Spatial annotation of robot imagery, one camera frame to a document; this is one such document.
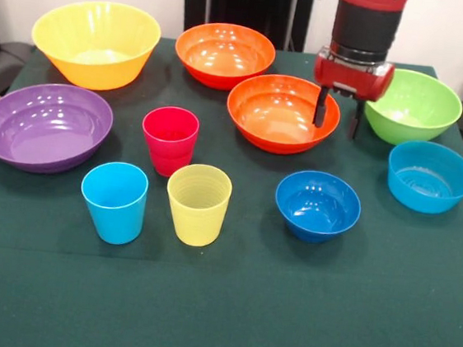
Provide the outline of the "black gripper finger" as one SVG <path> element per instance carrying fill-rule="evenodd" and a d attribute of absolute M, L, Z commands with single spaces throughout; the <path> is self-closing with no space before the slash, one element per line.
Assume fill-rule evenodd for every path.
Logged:
<path fill-rule="evenodd" d="M 364 101 L 357 100 L 356 103 L 356 109 L 353 113 L 353 118 L 350 122 L 350 128 L 348 129 L 348 137 L 351 139 L 355 139 L 355 137 L 357 136 L 357 131 L 359 129 L 360 121 L 363 114 Z"/>
<path fill-rule="evenodd" d="M 329 95 L 329 88 L 325 86 L 320 87 L 320 93 L 317 97 L 316 109 L 314 110 L 313 124 L 316 128 L 324 124 L 325 114 L 327 111 L 326 97 Z"/>

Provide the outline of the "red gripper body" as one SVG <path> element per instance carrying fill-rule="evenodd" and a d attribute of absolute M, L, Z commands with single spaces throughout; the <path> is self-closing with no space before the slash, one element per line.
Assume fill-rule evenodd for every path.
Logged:
<path fill-rule="evenodd" d="M 329 46 L 323 46 L 316 55 L 314 74 L 322 87 L 341 91 L 356 100 L 378 101 L 395 76 L 395 66 L 387 62 L 348 62 L 334 54 Z"/>

